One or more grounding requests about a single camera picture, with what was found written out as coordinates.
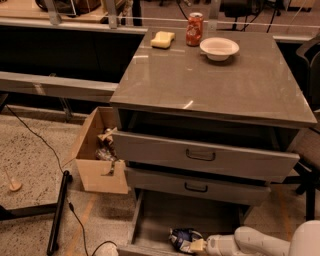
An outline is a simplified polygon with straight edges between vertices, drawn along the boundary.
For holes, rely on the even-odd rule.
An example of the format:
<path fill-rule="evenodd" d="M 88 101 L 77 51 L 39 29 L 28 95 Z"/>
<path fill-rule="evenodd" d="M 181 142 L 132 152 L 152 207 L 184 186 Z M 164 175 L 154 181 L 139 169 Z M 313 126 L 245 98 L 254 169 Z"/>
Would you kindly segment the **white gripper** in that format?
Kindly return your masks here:
<path fill-rule="evenodd" d="M 205 253 L 209 256 L 234 256 L 238 246 L 233 235 L 211 235 L 205 241 L 199 239 L 190 244 L 193 253 Z"/>

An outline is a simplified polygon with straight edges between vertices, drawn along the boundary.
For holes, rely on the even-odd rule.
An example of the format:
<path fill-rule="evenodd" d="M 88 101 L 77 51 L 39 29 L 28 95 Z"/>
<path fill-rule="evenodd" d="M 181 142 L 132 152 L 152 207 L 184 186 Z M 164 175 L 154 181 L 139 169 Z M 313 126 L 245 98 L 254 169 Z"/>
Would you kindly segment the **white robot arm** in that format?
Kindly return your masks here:
<path fill-rule="evenodd" d="M 211 235 L 190 245 L 203 256 L 320 256 L 320 221 L 301 224 L 290 241 L 242 226 L 233 235 Z"/>

